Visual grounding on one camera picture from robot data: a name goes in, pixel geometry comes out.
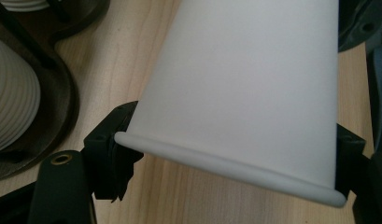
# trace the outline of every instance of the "black machine part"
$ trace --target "black machine part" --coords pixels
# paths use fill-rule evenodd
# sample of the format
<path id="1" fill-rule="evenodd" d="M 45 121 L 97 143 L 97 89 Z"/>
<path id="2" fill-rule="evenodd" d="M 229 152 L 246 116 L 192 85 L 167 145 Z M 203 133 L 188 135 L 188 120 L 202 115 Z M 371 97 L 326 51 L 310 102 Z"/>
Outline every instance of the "black machine part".
<path id="1" fill-rule="evenodd" d="M 144 156 L 114 140 L 116 132 L 126 132 L 136 106 L 137 102 L 131 102 L 116 107 L 83 140 L 81 153 L 96 199 L 122 200 L 134 174 L 134 163 Z"/>
<path id="2" fill-rule="evenodd" d="M 80 152 L 55 153 L 41 164 L 27 223 L 96 223 Z"/>
<path id="3" fill-rule="evenodd" d="M 339 52 L 352 49 L 382 25 L 382 0 L 339 1 Z"/>
<path id="4" fill-rule="evenodd" d="M 365 140 L 337 125 L 336 190 L 356 195 L 353 214 L 357 224 L 382 224 L 382 153 L 362 155 Z"/>

